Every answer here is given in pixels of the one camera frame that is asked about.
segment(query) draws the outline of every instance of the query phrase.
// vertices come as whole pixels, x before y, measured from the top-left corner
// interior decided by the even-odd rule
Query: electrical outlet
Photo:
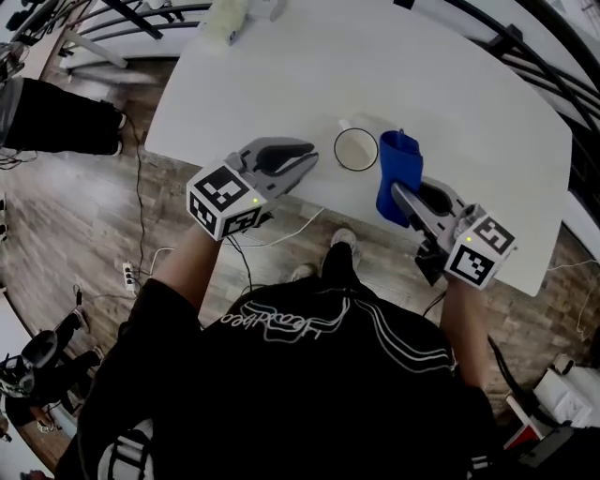
[[[123,280],[125,281],[125,290],[128,292],[136,292],[138,285],[136,283],[136,275],[131,262],[123,262]]]

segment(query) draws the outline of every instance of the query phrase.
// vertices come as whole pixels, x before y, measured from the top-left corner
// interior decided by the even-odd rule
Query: shoe
[[[81,310],[79,310],[78,308],[75,308],[73,310],[73,313],[79,320],[79,325],[80,325],[79,328],[81,328],[82,331],[84,331],[86,334],[89,334],[90,333],[90,325],[87,323],[87,320],[85,319],[85,316],[83,315],[83,312]]]
[[[125,115],[123,112],[120,112],[120,113],[121,113],[121,122],[119,123],[117,130],[122,130],[125,127],[126,123],[128,122],[128,116]]]
[[[119,155],[121,155],[121,152],[123,152],[123,142],[118,140],[116,143],[116,150],[114,151],[114,153],[109,154],[109,157],[118,157]]]
[[[348,244],[350,247],[350,250],[352,251],[352,267],[355,271],[356,268],[358,268],[358,264],[363,256],[360,248],[358,247],[358,239],[356,238],[356,234],[350,229],[339,229],[334,233],[334,236],[331,237],[329,247],[332,247],[340,242]]]
[[[312,263],[303,263],[292,272],[287,283],[312,277],[313,275],[317,275],[317,267]]]
[[[104,352],[102,349],[97,345],[92,349],[92,352],[97,355],[97,357],[100,359],[100,364],[102,365],[102,362],[104,362]]]

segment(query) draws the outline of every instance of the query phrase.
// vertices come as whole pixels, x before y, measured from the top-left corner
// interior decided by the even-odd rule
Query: cup
[[[334,153],[339,164],[353,172],[362,172],[377,161],[379,145],[370,133],[353,127],[348,120],[340,120],[341,132],[334,143]]]

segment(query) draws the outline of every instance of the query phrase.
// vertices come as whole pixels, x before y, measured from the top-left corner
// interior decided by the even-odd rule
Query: wooden floor
[[[141,78],[153,83],[147,85],[108,88],[77,79],[72,83],[58,77],[52,81],[70,91],[100,93],[114,100],[125,108],[142,139],[173,65],[132,63]],[[0,280],[8,286],[8,296],[17,313],[33,329],[55,327],[74,307],[73,284],[82,288],[91,335],[77,334],[70,346],[73,354],[96,343],[110,349],[116,341],[117,328],[128,317],[133,303],[123,287],[121,267],[123,261],[139,262],[142,232],[136,196],[136,142],[130,126],[124,140],[125,151],[120,157],[39,154],[37,160],[0,175],[0,188],[7,195],[10,235],[0,245]],[[174,246],[192,223],[185,208],[186,182],[198,167],[156,158],[143,148],[141,154],[140,190],[146,229],[142,270],[147,272],[157,249]],[[198,145],[198,155],[201,154],[202,146]],[[278,239],[298,230],[318,209],[317,205],[287,199],[277,210],[276,219],[251,235],[267,241]],[[416,245],[330,211],[324,211],[302,234],[289,241],[274,247],[247,249],[254,283],[278,282],[299,263],[319,263],[331,234],[342,225],[350,225],[357,232],[364,251],[358,275],[381,297],[422,312],[443,288],[440,285],[431,289],[414,265]],[[251,240],[240,237],[240,243]],[[158,263],[165,253],[158,254]],[[551,265],[588,258],[577,240],[562,228]],[[486,290],[491,335],[519,383],[532,385],[538,381],[557,353],[584,358],[587,344],[576,325],[585,297],[599,273],[595,264],[548,272],[535,298],[500,282]],[[202,307],[201,322],[207,325],[223,314],[247,285],[239,254],[223,247]],[[594,289],[581,317],[587,335],[600,324],[599,308],[600,295]],[[429,314],[434,322],[439,320],[440,311],[438,306]],[[506,383],[494,368],[487,394],[496,412],[506,408],[507,393]]]

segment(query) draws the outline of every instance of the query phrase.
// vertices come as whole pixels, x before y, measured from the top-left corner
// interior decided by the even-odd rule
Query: white desk
[[[375,208],[379,163],[338,166],[340,118],[376,137],[404,128],[418,140],[425,175],[516,235],[498,278],[537,294],[563,215],[570,130],[509,68],[391,0],[290,0],[276,22],[247,24],[221,56],[190,42],[146,149],[205,165],[257,137],[313,142],[321,159],[293,196],[409,234]]]

